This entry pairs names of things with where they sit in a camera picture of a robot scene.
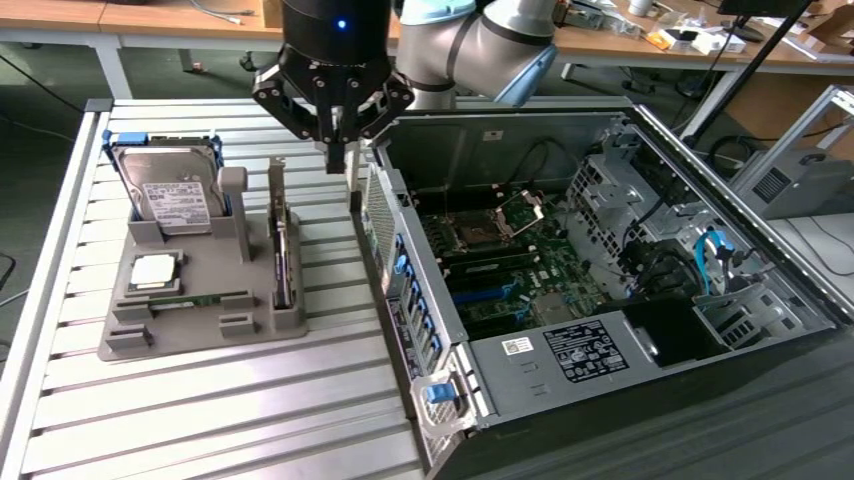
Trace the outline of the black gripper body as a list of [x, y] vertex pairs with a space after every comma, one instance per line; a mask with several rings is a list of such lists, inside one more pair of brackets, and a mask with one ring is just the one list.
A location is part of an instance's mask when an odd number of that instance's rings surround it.
[[293, 0], [282, 16], [289, 83], [318, 108], [365, 102], [391, 76], [391, 3]]

